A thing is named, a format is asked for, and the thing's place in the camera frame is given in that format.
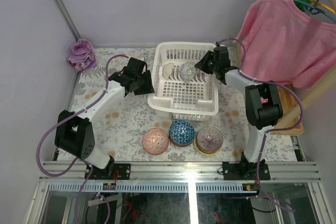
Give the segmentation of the white plastic dish rack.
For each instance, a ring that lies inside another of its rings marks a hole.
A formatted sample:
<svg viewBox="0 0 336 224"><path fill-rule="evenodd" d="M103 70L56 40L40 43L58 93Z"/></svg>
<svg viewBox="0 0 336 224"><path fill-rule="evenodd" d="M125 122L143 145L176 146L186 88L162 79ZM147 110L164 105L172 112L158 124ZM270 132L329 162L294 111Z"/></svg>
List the white plastic dish rack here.
<svg viewBox="0 0 336 224"><path fill-rule="evenodd" d="M186 83L179 74L181 64L196 64L214 48L214 44L200 42L163 42L156 47L151 73L154 93L148 95L148 105L157 115L207 121L218 113L218 85L215 77L197 70L193 80ZM174 68L169 79L165 80L162 69L169 62L174 63Z"/></svg>

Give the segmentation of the blue triangle pattern bowl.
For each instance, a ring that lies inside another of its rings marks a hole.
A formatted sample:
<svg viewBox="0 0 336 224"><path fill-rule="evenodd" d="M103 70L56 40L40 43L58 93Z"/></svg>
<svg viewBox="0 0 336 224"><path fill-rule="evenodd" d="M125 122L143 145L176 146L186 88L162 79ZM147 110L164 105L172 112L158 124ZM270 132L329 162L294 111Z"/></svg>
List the blue triangle pattern bowl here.
<svg viewBox="0 0 336 224"><path fill-rule="evenodd" d="M196 132L191 123L188 121L177 120L171 124L169 136L177 145L186 146L194 141Z"/></svg>

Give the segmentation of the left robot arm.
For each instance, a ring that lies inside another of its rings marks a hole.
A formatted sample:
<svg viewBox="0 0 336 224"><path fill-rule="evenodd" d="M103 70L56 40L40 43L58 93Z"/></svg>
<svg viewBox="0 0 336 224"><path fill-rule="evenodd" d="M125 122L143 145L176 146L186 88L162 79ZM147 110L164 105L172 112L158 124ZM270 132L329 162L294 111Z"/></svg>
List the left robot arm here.
<svg viewBox="0 0 336 224"><path fill-rule="evenodd" d="M55 145L59 149L96 167L98 175L103 179L114 175L114 159L96 145L93 122L129 93L145 95L154 92L151 72L145 61L131 57L121 71L109 75L111 61L108 60L105 68L105 86L81 108L72 112L62 111L55 136Z"/></svg>

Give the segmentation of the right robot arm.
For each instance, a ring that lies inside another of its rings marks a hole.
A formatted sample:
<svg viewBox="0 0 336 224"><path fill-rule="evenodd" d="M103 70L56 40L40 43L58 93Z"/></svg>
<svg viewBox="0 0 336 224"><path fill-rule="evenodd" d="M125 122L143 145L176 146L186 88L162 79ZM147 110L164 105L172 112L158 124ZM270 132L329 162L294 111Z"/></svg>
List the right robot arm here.
<svg viewBox="0 0 336 224"><path fill-rule="evenodd" d="M218 81L234 87L244 95L245 114L251 128L244 151L246 162L239 166L239 172L245 179L253 178L258 173L255 163L261 160L266 132L273 129L283 116L277 86L244 75L231 65L228 49L223 46L208 51L195 67L206 74L215 75Z"/></svg>

